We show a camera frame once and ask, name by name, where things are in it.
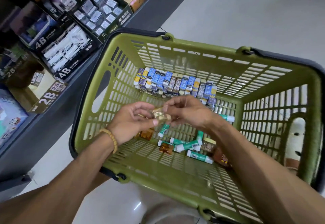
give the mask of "white tile floor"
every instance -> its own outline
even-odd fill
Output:
[[[160,30],[180,39],[232,48],[254,46],[325,66],[324,4],[325,0],[185,0]],[[70,131],[71,127],[35,165],[34,180],[24,192],[49,183],[71,162]],[[133,183],[109,180],[85,198],[74,224],[139,223],[148,208],[164,201],[170,200]]]

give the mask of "bracelet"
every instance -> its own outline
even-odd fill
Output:
[[[106,128],[102,128],[102,129],[100,130],[100,132],[105,132],[105,133],[107,133],[107,134],[111,137],[111,139],[113,140],[113,143],[114,143],[113,154],[115,154],[116,151],[117,151],[117,141],[116,141],[114,135],[112,134],[112,132],[111,132],[110,130],[107,130]]]

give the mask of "shopping basket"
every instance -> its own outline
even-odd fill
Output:
[[[306,127],[298,176],[308,184],[317,178],[315,185],[319,187],[322,68],[312,61],[250,47],[235,50],[177,40],[169,33],[119,29],[110,35],[75,116],[70,137],[73,157],[92,142],[122,105],[142,100],[159,107],[166,101],[134,87],[140,67],[216,83],[218,112],[235,116],[232,125],[280,163],[284,161],[290,124],[295,118],[303,118]],[[93,102],[103,86],[105,96],[99,110],[94,110]],[[197,208],[204,218],[214,222],[220,218],[261,222],[233,170],[195,160],[185,156],[185,152],[160,153],[159,129],[150,141],[137,138],[121,145],[105,161],[101,172],[120,183],[132,181]],[[166,137],[191,141],[195,134],[195,129],[185,124],[170,129]]]

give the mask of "cartoon character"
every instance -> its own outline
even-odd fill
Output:
[[[18,124],[19,122],[20,122],[20,118],[19,118],[19,117],[16,117],[16,118],[12,119],[12,120],[9,122],[9,124],[10,124],[10,125],[16,125],[16,124]]]

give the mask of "hand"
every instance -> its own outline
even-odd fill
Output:
[[[107,129],[114,135],[117,144],[121,145],[132,139],[139,131],[148,130],[158,125],[158,121],[152,119],[152,113],[149,112],[154,108],[154,105],[145,102],[124,105],[107,126]]]
[[[163,107],[166,114],[172,116],[170,125],[176,127],[188,123],[194,128],[208,132],[208,125],[214,113],[192,95],[174,97]]]

